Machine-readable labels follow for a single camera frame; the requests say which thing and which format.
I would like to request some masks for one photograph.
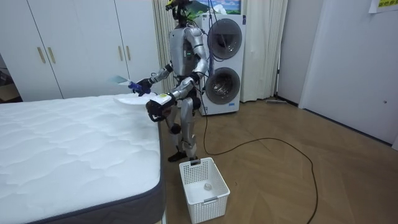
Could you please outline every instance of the plastic basket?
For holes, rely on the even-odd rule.
[[[192,223],[225,214],[230,191],[212,158],[183,162],[180,173]],[[206,190],[205,184],[211,184],[211,190]]]

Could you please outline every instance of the humanoid robot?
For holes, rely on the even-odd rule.
[[[206,52],[203,46],[201,29],[189,24],[185,15],[186,8],[192,0],[173,0],[166,5],[166,10],[173,10],[173,17],[178,26],[170,33],[171,62],[160,69],[154,76],[139,82],[140,91],[133,90],[142,96],[152,84],[167,78],[172,72],[178,84],[171,92],[157,95],[146,104],[149,117],[153,122],[166,119],[169,133],[177,148],[177,153],[169,157],[169,162],[175,162],[185,157],[197,159],[196,137],[193,134],[195,110],[201,106],[197,97],[195,85],[205,75],[208,66]],[[177,101],[181,103],[181,125],[175,123],[177,116]]]

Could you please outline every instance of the white wardrobe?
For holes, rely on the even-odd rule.
[[[129,93],[110,79],[159,70],[152,0],[1,0],[0,30],[24,101]]]

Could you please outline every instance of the washing machine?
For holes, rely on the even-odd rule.
[[[202,14],[195,19],[207,34],[203,36],[207,57],[211,47],[215,58],[213,74],[200,82],[202,91],[198,94],[202,93],[202,115],[239,110],[246,16],[216,14],[216,17],[217,21],[214,15]]]

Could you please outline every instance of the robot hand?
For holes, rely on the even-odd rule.
[[[176,102],[175,97],[171,94],[157,95],[146,104],[149,118],[153,122],[163,121],[171,113],[172,106]]]
[[[133,93],[138,93],[138,96],[143,96],[143,94],[149,94],[150,88],[152,87],[152,83],[150,82],[150,78],[145,78],[137,84],[131,83],[129,88],[132,89]]]

